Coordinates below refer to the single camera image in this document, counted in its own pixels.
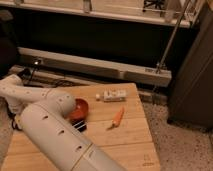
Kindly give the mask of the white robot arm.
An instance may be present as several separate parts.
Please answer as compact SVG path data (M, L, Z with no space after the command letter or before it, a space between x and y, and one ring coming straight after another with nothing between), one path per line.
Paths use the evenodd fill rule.
M20 117L26 136L60 171L125 171L64 119L76 108L66 91L26 87L12 74L0 80L0 97Z

